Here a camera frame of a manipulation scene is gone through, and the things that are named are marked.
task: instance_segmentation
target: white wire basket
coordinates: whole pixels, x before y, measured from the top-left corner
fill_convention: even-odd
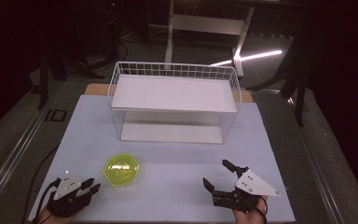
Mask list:
[[[109,104],[121,140],[223,144],[241,106],[233,67],[118,62]]]

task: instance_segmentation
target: dark background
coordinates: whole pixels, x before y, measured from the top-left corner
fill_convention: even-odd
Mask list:
[[[91,2],[96,4],[94,13],[82,14],[83,19],[89,20],[76,23],[69,1],[49,1],[43,5],[31,0],[0,0],[0,118],[33,87],[28,75],[39,67],[40,32],[46,31],[58,47],[79,61],[85,60],[88,51],[98,49],[92,35],[87,34],[92,34],[93,27],[105,26],[104,10],[96,11],[106,2]],[[120,9],[121,19],[146,36],[149,22],[166,23],[168,14],[159,12],[168,13],[168,2],[127,1]],[[307,74],[307,87],[313,91],[358,180],[358,1],[327,3],[331,5],[325,7],[326,1],[316,1],[313,4],[316,8],[309,13],[258,9],[250,32],[266,34],[266,38],[270,35],[295,37],[282,65],[297,64],[296,69]],[[82,4],[77,6],[78,12],[84,9]],[[230,10],[229,6],[205,8],[208,9],[198,12],[231,15],[224,13]],[[243,13],[240,11],[238,17],[244,17],[245,11],[246,8]],[[103,50],[114,47],[103,46]]]

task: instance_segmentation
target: light strip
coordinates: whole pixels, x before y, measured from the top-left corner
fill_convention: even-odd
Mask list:
[[[255,55],[246,56],[246,57],[242,57],[242,58],[238,55],[238,56],[234,57],[234,60],[240,60],[240,62],[243,62],[243,61],[247,61],[247,60],[251,60],[251,59],[264,58],[264,57],[277,55],[277,54],[282,54],[282,51],[281,50],[274,50],[274,51],[255,54]],[[228,64],[228,63],[232,63],[232,60],[227,60],[227,61],[224,61],[224,62],[221,62],[221,63],[213,63],[213,64],[211,64],[211,66],[220,66],[220,65]]]

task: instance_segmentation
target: green plastic bowl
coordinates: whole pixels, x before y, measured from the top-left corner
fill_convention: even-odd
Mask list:
[[[138,174],[138,170],[138,161],[129,153],[121,153],[106,163],[103,173],[110,184],[115,187],[130,184]]]

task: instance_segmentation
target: white tabletop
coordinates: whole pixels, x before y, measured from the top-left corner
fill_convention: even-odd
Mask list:
[[[65,171],[80,181],[95,178],[100,191],[76,221],[85,222],[232,222],[229,209],[213,206],[203,187],[232,191],[237,179],[222,159],[248,166],[281,193],[268,198],[268,222],[295,221],[269,139],[256,104],[241,105],[223,145],[120,141],[106,96],[82,95],[31,212],[47,185]],[[111,187],[103,175],[106,162],[131,153],[140,171],[125,187]]]

